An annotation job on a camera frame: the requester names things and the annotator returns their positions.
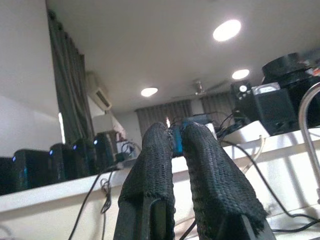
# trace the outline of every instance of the black object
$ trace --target black object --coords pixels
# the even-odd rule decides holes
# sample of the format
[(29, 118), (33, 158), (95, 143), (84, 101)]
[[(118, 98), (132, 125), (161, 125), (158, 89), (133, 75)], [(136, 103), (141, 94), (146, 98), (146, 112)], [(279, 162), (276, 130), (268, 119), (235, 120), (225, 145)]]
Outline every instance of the black object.
[(257, 94), (254, 98), (259, 119), (271, 136), (299, 129), (287, 89)]
[[(295, 83), (299, 78), (304, 79), (303, 74), (308, 67), (302, 61), (298, 53), (290, 53), (279, 57), (262, 67), (265, 79), (262, 84), (278, 82), (280, 87), (286, 87), (289, 84)], [(293, 74), (298, 74), (298, 78), (290, 77)]]
[(17, 175), (11, 157), (0, 157), (0, 196), (17, 191)]
[(109, 134), (107, 132), (98, 133), (94, 138), (93, 144), (96, 152), (98, 170), (103, 171), (113, 166), (115, 164), (115, 157)]
[(144, 134), (142, 151), (119, 196), (114, 240), (172, 240), (172, 136), (162, 123)]
[(238, 111), (238, 115), (234, 121), (243, 121), (246, 123), (259, 120), (259, 114), (257, 111), (257, 105), (255, 96), (252, 91), (252, 85), (248, 80), (241, 80), (231, 84), (231, 94), (234, 98), (235, 108)]
[(89, 175), (84, 159), (70, 146), (57, 143), (50, 147), (49, 155), (52, 161), (52, 178), (57, 183)]
[[(282, 89), (287, 89), (295, 115), (299, 115), (300, 102), (309, 88), (320, 82), (320, 77), (306, 73), (309, 67), (303, 62), (298, 53), (279, 57), (262, 70), (265, 79), (262, 84), (277, 82)], [(314, 97), (309, 105), (307, 115), (309, 127), (320, 125), (320, 95)]]
[(16, 168), (16, 191), (33, 189), (50, 184), (52, 165), (49, 152), (20, 149), (12, 158)]
[[(309, 75), (304, 80), (297, 81), (296, 83), (287, 86), (296, 116), (299, 115), (299, 106), (303, 96), (309, 88), (319, 82), (320, 77)], [(317, 94), (310, 102), (307, 113), (307, 122), (309, 127), (320, 125), (320, 94)]]
[(199, 238), (274, 240), (254, 189), (210, 130), (187, 125), (182, 145)]
[(86, 176), (99, 173), (97, 156), (94, 144), (88, 139), (78, 139), (72, 145), (77, 165), (83, 165)]

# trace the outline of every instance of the ceiling fan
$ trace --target ceiling fan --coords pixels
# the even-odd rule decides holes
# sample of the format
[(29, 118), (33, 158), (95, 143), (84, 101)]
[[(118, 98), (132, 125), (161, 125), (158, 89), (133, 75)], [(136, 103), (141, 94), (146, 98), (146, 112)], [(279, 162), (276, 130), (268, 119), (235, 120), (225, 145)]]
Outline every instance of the ceiling fan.
[(221, 88), (222, 86), (228, 84), (229, 82), (230, 82), (230, 80), (225, 79), (216, 85), (213, 85), (207, 89), (204, 89), (201, 80), (196, 79), (196, 80), (194, 80), (194, 83), (193, 83), (193, 87), (195, 89), (194, 94), (183, 95), (183, 96), (174, 96), (174, 97), (172, 97), (172, 99), (187, 98), (187, 97), (194, 97), (194, 96), (203, 97), (205, 95), (213, 93), (215, 90)]

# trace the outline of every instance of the fabric texture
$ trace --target fabric texture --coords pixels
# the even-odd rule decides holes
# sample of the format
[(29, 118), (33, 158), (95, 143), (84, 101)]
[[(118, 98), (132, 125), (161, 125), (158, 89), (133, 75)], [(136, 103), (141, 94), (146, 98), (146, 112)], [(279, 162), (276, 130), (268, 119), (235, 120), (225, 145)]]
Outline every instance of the fabric texture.
[(122, 203), (134, 203), (137, 199), (145, 198), (165, 200), (167, 217), (165, 239), (168, 240), (174, 238), (175, 226), (172, 154), (171, 132), (163, 123), (153, 124), (143, 137), (142, 151), (124, 181), (118, 199), (119, 213), (122, 211)]
[(64, 32), (53, 11), (48, 10), (56, 95), (62, 114), (66, 143), (77, 139), (92, 140), (92, 119), (85, 83), (85, 59), (73, 40)]
[(158, 122), (166, 124), (167, 117), (171, 123), (176, 121), (177, 118), (191, 117), (191, 101), (183, 100), (140, 108), (136, 110), (136, 113), (139, 119), (141, 136), (143, 136), (152, 124)]
[(257, 235), (264, 228), (267, 213), (245, 175), (210, 130), (197, 123), (187, 125), (182, 146), (199, 239), (215, 239), (226, 218), (241, 215), (247, 216)]
[(220, 125), (235, 108), (235, 102), (229, 92), (204, 96), (201, 98), (201, 103), (205, 114), (212, 113), (211, 119), (215, 126)]

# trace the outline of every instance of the black knit fabric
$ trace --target black knit fabric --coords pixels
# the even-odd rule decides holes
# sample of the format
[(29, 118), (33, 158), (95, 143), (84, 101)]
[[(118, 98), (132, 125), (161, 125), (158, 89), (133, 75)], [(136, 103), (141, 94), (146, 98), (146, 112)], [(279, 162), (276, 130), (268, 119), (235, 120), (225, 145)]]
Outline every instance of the black knit fabric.
[(200, 240), (214, 240), (226, 217), (240, 215), (248, 217), (257, 235), (267, 213), (245, 175), (210, 130), (197, 123), (189, 124), (182, 133), (182, 145)]
[(126, 178), (119, 196), (121, 202), (141, 196), (166, 201), (166, 239), (174, 238), (175, 198), (172, 174), (173, 140), (169, 129), (162, 123), (153, 124), (144, 134), (142, 151)]

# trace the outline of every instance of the electronic device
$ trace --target electronic device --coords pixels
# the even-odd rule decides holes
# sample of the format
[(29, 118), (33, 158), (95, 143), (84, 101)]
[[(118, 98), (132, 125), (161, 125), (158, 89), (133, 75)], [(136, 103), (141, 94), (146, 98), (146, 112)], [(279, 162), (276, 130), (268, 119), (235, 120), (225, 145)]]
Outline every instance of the electronic device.
[(11, 157), (0, 157), (0, 196), (17, 191), (17, 175)]
[(96, 149), (94, 144), (88, 139), (78, 139), (72, 145), (77, 164), (83, 165), (87, 176), (99, 173)]
[(299, 129), (298, 118), (288, 90), (272, 90), (254, 96), (259, 120), (273, 136)]
[(57, 143), (50, 147), (52, 179), (57, 183), (83, 178), (89, 175), (82, 157), (66, 144)]
[(107, 132), (98, 133), (93, 141), (97, 168), (99, 171), (105, 171), (116, 163), (115, 153), (112, 148), (111, 138)]
[(235, 108), (238, 111), (237, 115), (234, 116), (234, 121), (254, 122), (259, 120), (259, 114), (257, 111), (257, 105), (254, 93), (252, 91), (251, 83), (248, 80), (241, 80), (231, 84), (231, 94), (235, 102)]
[[(307, 90), (320, 82), (320, 77), (307, 73), (309, 68), (310, 66), (305, 64), (298, 53), (279, 57), (262, 68), (265, 76), (262, 84), (278, 83), (282, 89), (287, 89), (296, 116), (299, 115), (300, 102)], [(307, 115), (309, 127), (320, 125), (319, 112), (320, 95), (318, 94), (309, 105)]]
[(12, 158), (16, 168), (16, 191), (48, 185), (51, 180), (49, 152), (20, 149)]

